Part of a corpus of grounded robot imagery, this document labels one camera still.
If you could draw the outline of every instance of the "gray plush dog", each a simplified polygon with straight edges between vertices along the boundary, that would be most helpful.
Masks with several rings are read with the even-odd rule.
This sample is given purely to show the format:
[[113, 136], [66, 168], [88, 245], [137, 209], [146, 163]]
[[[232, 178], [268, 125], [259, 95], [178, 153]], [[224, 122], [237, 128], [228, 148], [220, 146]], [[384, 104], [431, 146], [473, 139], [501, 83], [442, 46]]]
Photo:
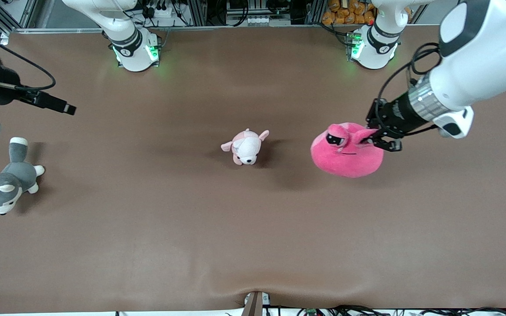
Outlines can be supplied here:
[[0, 215], [12, 210], [25, 190], [30, 194], [38, 192], [36, 178], [44, 174], [44, 167], [25, 162], [27, 149], [26, 139], [11, 138], [9, 144], [11, 163], [0, 173]]

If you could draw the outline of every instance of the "pink and white plush dog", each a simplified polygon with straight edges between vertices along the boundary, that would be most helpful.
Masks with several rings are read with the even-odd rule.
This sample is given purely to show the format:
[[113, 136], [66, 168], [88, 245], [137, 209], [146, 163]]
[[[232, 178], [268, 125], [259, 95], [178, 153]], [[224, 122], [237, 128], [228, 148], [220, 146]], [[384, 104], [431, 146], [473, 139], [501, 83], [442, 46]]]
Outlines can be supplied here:
[[231, 142], [227, 142], [221, 146], [223, 151], [233, 152], [233, 162], [237, 165], [252, 165], [257, 161], [257, 154], [261, 150], [261, 142], [269, 136], [269, 131], [262, 132], [257, 135], [251, 132], [249, 128], [235, 135]]

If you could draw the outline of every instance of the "stuffed animal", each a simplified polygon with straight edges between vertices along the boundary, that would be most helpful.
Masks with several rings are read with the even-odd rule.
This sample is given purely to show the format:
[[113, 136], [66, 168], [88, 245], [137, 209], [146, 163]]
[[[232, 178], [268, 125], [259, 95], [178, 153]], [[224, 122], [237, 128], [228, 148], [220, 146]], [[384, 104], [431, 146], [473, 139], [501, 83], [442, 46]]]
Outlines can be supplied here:
[[233, 162], [237, 165], [252, 165], [257, 161], [257, 154], [261, 150], [261, 142], [269, 136], [269, 131], [262, 132], [257, 135], [251, 132], [249, 128], [237, 134], [231, 142], [227, 142], [221, 146], [223, 151], [233, 152]]
[[318, 168], [336, 176], [367, 176], [378, 170], [384, 156], [373, 144], [360, 143], [375, 131], [349, 122], [332, 124], [311, 144], [311, 158]]
[[38, 192], [36, 178], [44, 174], [44, 167], [33, 166], [24, 162], [28, 142], [24, 138], [11, 138], [9, 160], [11, 161], [0, 173], [0, 215], [12, 210], [23, 192]]

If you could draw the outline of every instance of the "brown table surface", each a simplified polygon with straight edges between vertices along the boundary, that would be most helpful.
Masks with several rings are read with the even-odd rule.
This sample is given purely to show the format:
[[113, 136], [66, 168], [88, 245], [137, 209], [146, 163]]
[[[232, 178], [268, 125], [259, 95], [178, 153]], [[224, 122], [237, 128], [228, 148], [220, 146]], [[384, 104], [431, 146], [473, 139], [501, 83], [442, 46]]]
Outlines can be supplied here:
[[[506, 93], [476, 104], [465, 140], [410, 137], [366, 178], [311, 162], [313, 138], [364, 122], [436, 37], [409, 28], [371, 71], [323, 29], [173, 32], [159, 68], [130, 73], [100, 34], [13, 35], [78, 113], [0, 107], [0, 169], [12, 136], [47, 168], [0, 216], [0, 312], [227, 309], [254, 290], [298, 307], [506, 306]], [[400, 76], [386, 97], [404, 90]], [[219, 147], [244, 128], [271, 131], [255, 166]]]

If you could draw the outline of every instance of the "metal bracket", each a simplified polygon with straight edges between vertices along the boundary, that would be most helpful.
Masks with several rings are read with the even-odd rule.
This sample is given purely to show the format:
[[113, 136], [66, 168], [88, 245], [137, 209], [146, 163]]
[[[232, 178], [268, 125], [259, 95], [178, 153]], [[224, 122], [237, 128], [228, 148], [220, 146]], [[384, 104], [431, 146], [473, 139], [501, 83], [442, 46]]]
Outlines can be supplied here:
[[3, 46], [7, 46], [7, 44], [9, 44], [8, 34], [2, 33], [0, 35], [0, 44], [2, 44]]

